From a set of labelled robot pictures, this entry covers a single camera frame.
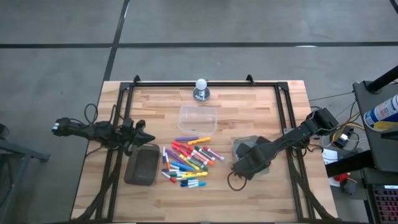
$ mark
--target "table leg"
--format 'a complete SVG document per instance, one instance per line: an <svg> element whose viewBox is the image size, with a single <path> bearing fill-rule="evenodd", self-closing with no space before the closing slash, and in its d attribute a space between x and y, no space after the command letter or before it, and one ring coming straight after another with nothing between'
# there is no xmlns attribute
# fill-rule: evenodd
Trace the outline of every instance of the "table leg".
<svg viewBox="0 0 398 224"><path fill-rule="evenodd" d="M333 177L365 167L374 167L372 152L370 150L328 164L326 165L326 172L328 173L328 177Z"/></svg>

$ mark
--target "purple marker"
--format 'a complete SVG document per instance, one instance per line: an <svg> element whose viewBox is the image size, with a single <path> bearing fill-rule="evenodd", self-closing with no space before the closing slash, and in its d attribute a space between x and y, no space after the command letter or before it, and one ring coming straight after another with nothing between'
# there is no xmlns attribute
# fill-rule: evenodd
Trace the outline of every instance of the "purple marker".
<svg viewBox="0 0 398 224"><path fill-rule="evenodd" d="M197 140L199 139L198 136L193 136L193 137L177 137L175 138L176 141L192 141L192 140Z"/></svg>
<svg viewBox="0 0 398 224"><path fill-rule="evenodd" d="M166 147L163 146L163 164L166 163L166 151L165 151L165 148Z"/></svg>
<svg viewBox="0 0 398 224"><path fill-rule="evenodd" d="M220 156L220 155L217 154L215 151L212 151L209 147L204 146L203 149L204 149L205 151L210 152L212 155L214 155L215 157L217 157L219 160L221 160L221 161L224 160L224 157L223 157L223 156Z"/></svg>
<svg viewBox="0 0 398 224"><path fill-rule="evenodd" d="M170 156L172 156L174 159L176 159L179 163L181 164L185 164L184 160L179 158L178 155L174 154L173 151L171 151L170 149L166 149L167 154L169 154Z"/></svg>

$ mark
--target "yellow marker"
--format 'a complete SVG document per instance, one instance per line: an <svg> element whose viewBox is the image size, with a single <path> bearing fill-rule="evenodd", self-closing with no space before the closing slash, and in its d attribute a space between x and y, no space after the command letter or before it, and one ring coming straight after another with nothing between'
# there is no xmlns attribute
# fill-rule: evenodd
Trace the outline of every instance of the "yellow marker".
<svg viewBox="0 0 398 224"><path fill-rule="evenodd" d="M201 172L201 173L196 173L196 174L185 174L182 175L182 178L191 178L191 177L204 177L207 176L207 172Z"/></svg>
<svg viewBox="0 0 398 224"><path fill-rule="evenodd" d="M189 141L188 145L198 144L198 143L205 142L205 141L210 141L210 140L211 140L211 137L205 137L205 138L201 138L201 139L198 139L198 140Z"/></svg>
<svg viewBox="0 0 398 224"><path fill-rule="evenodd" d="M185 158L185 156L183 156L182 154L180 154L180 158L182 160L184 160L188 165L192 166L195 170L199 171L200 168L198 166L196 166L195 164L191 163L190 161L188 161L187 158Z"/></svg>

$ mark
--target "concrete floor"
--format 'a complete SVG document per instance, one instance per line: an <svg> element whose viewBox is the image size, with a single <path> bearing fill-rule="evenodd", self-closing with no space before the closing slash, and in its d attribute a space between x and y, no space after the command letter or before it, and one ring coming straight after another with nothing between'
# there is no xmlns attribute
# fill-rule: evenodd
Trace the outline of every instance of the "concrete floor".
<svg viewBox="0 0 398 224"><path fill-rule="evenodd" d="M0 0L0 44L111 43L123 0ZM131 0L121 42L366 42L398 40L388 0ZM9 140L51 154L32 161L12 223L66 221L87 141L53 122L96 103L110 49L0 49L0 123ZM351 91L397 65L398 47L119 49L110 80L305 80L310 99ZM337 114L353 95L313 101ZM338 119L344 121L349 111ZM333 191L339 217L366 220Z"/></svg>

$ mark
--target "wooden table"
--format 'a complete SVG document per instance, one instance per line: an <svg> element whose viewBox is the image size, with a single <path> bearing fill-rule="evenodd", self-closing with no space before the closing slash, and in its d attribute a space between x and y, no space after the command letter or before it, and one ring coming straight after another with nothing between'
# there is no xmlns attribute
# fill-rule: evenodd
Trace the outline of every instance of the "wooden table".
<svg viewBox="0 0 398 224"><path fill-rule="evenodd" d="M310 104L303 81L288 81L297 125L310 113ZM98 121L109 120L112 106L118 97L120 82L105 82L99 100ZM226 159L216 161L209 168L209 176L200 178L206 187L181 188L161 175L151 187L128 185L123 177L127 157L123 157L121 178L114 212L115 222L288 222L297 221L285 152L272 161L270 172L255 175L246 187L235 192L228 187L226 177L233 164L232 142L250 135L270 140L282 135L275 91L269 87L211 87L211 97L199 103L193 99L193 88L144 87L135 88L131 118L146 120L145 132L154 135L151 143L170 147L177 136L183 136L177 127L182 105L212 106L218 111L218 127L207 143ZM284 103L285 117L287 108ZM91 142L88 152L99 146ZM86 158L80 179L72 218L78 217L98 193L103 175L106 150ZM164 168L160 159L159 167ZM304 157L310 188L320 203L336 217L336 209L320 151L308 152ZM234 187L243 181L231 178ZM306 214L305 197L300 194Z"/></svg>

